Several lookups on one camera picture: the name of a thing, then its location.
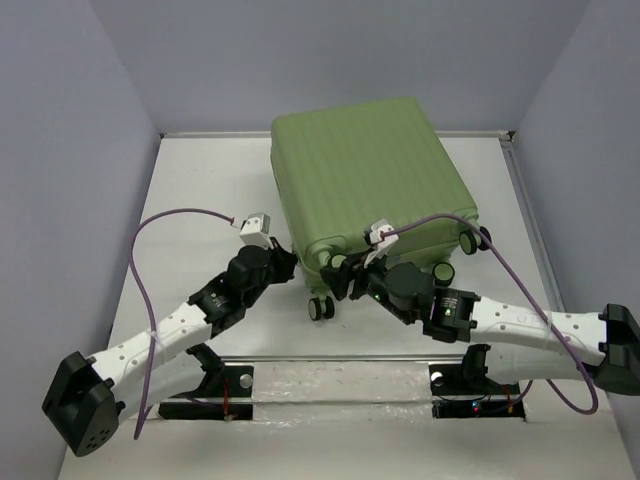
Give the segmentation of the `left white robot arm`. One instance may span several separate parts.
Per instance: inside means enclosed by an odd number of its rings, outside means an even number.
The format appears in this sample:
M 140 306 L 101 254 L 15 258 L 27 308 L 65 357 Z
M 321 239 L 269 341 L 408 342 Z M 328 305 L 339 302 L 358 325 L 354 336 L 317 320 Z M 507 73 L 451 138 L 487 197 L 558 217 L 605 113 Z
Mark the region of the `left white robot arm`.
M 296 263 L 280 245 L 242 247 L 223 272 L 154 326 L 89 356 L 64 357 L 43 413 L 73 454 L 84 457 L 140 409 L 174 395 L 215 392 L 224 364 L 207 341 L 242 320 L 269 286 L 293 279 Z

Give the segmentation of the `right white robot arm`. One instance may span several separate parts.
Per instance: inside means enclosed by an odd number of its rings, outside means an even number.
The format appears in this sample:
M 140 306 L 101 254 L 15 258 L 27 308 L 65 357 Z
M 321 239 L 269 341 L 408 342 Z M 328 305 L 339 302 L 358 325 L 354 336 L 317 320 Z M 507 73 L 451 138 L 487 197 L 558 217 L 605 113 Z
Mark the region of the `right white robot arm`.
M 529 380 L 589 379 L 606 392 L 639 393 L 639 324 L 631 311 L 565 313 L 520 307 L 452 287 L 453 270 L 437 264 L 392 267 L 384 259 L 333 257 L 320 276 L 334 296 L 370 296 L 424 335 L 468 348 L 458 376 L 470 391 Z

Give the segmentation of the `green hard-shell suitcase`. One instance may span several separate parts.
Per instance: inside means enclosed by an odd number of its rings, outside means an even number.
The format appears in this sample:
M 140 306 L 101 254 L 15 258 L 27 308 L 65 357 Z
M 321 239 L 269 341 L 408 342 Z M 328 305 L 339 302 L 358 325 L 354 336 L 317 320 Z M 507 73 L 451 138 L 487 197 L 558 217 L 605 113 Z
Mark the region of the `green hard-shell suitcase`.
M 292 113 L 271 124 L 270 162 L 312 320 L 335 314 L 320 275 L 334 255 L 367 254 L 371 231 L 408 226 L 387 254 L 442 283 L 456 249 L 473 255 L 490 234 L 419 102 L 396 97 Z

